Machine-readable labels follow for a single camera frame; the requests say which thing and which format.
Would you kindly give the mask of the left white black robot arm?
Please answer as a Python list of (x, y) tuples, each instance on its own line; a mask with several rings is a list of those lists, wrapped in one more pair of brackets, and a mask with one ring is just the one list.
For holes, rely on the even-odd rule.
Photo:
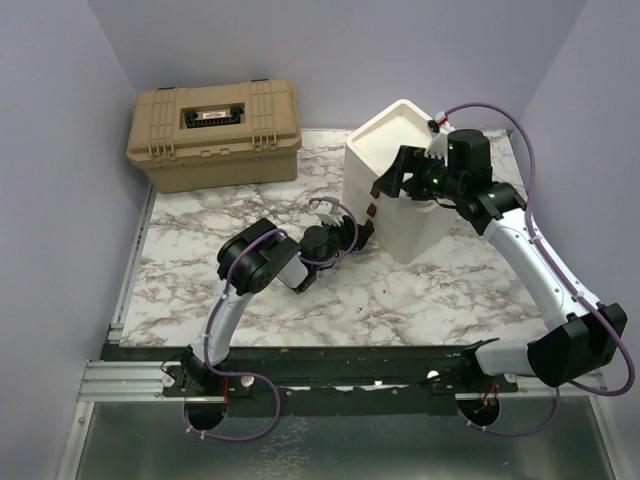
[(299, 294), (339, 259), (364, 248), (373, 223), (358, 224), (347, 215), (304, 231), (300, 241), (262, 218), (223, 244), (218, 252), (219, 277), (214, 304), (181, 358), (184, 386), (206, 395), (220, 385), (217, 367), (229, 355), (230, 342), (249, 301), (277, 279)]

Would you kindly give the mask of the cream drawer organizer cabinet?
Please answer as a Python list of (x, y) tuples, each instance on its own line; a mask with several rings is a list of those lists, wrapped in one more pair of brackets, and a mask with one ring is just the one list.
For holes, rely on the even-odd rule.
[(417, 202), (371, 194), (373, 183), (392, 165), (402, 145), (427, 147), (432, 119), (413, 102), (400, 99), (346, 139), (341, 203), (360, 224), (373, 223), (373, 238), (395, 261), (409, 264), (447, 236), (458, 218), (434, 201)]

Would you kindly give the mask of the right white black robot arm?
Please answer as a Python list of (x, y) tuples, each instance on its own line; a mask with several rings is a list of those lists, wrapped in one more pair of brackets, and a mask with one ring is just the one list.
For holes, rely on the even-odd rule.
[(480, 131), (454, 130), (432, 147), (400, 146), (373, 184), (390, 198), (447, 200), (507, 261), (534, 300), (547, 334), (536, 340), (491, 340), (459, 367), (461, 383), (481, 391), (495, 376), (533, 376), (550, 387), (605, 366), (627, 323), (623, 308), (586, 289), (526, 217), (526, 202), (509, 183), (493, 178), (491, 145)]

